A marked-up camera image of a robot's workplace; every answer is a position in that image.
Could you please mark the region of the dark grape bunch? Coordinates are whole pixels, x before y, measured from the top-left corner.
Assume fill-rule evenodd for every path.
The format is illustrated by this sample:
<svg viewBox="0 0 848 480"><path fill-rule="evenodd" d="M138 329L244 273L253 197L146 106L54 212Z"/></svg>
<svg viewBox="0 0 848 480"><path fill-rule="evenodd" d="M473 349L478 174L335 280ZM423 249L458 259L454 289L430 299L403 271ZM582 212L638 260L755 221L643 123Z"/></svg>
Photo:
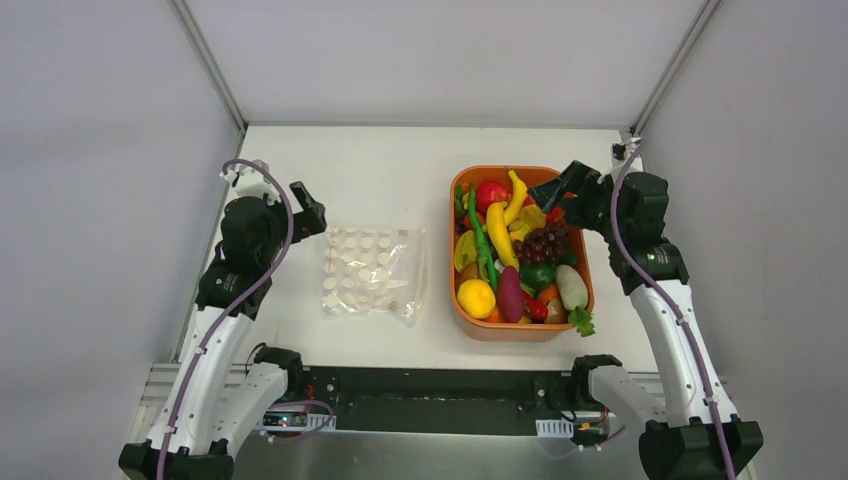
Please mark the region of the dark grape bunch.
<svg viewBox="0 0 848 480"><path fill-rule="evenodd" d="M570 229L561 223L549 223L527 233L522 240L512 241L518 262L524 265L569 265L577 264L577 257L570 248Z"/></svg>

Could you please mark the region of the clear zip top bag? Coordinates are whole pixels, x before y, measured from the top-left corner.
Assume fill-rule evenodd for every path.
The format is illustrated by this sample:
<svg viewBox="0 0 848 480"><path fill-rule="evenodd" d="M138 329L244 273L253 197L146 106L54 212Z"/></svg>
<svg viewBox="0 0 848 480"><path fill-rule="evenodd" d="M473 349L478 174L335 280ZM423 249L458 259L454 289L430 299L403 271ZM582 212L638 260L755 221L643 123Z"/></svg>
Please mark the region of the clear zip top bag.
<svg viewBox="0 0 848 480"><path fill-rule="evenodd" d="M389 315L413 324L422 307L428 231L331 225L323 250L327 318Z"/></svg>

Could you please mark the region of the long green chili pepper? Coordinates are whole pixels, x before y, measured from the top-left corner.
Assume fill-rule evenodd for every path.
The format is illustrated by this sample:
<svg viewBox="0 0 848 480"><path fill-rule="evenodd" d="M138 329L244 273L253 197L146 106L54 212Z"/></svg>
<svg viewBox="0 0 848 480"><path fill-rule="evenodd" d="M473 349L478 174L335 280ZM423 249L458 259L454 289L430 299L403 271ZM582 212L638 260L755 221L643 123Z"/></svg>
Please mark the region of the long green chili pepper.
<svg viewBox="0 0 848 480"><path fill-rule="evenodd" d="M494 266L494 260L492 258L491 249L489 248L487 236L483 231L482 221L477 217L478 211L476 209L476 205L476 187L471 186L469 192L468 216L476 245L478 268L482 279L487 281L493 291L497 291L498 273Z"/></svg>

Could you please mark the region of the yellow lemon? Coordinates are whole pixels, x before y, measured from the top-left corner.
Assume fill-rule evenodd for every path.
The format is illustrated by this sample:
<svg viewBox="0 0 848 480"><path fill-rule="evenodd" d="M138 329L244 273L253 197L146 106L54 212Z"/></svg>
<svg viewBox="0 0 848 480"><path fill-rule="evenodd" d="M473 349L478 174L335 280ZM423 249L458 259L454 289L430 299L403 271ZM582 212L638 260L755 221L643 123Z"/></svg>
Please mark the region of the yellow lemon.
<svg viewBox="0 0 848 480"><path fill-rule="evenodd" d="M469 279L458 288L457 301L472 318L484 319L496 308L496 296L488 282L481 279Z"/></svg>

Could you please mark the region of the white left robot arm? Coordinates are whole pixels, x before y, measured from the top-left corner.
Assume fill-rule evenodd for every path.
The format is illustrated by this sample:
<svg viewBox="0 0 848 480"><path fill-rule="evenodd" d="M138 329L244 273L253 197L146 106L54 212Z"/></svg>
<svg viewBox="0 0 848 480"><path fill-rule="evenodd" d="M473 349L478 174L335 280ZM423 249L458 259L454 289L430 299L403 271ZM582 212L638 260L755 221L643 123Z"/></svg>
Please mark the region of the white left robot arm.
<svg viewBox="0 0 848 480"><path fill-rule="evenodd" d="M299 353L270 346L260 347L234 393L224 390L273 273L293 244L326 230L325 207L301 182L283 188L260 160L229 160L221 176L236 197L224 207L221 239L198 282L187 356L144 440L120 453L130 479L229 479L272 403L304 394Z"/></svg>

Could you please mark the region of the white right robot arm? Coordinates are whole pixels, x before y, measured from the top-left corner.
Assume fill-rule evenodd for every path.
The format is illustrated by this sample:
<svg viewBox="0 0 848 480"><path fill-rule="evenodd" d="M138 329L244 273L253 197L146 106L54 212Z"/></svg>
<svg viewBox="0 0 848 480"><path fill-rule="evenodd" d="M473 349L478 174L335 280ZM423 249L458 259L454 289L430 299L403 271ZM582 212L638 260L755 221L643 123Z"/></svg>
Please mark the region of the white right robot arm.
<svg viewBox="0 0 848 480"><path fill-rule="evenodd" d="M735 479L764 444L755 421L744 421L711 362L679 249L664 235L666 180L641 171L603 174L578 161L529 188L544 212L599 233L610 266L644 326L664 400L641 391L620 365L599 356L567 384L583 410L599 403L638 437L650 479Z"/></svg>

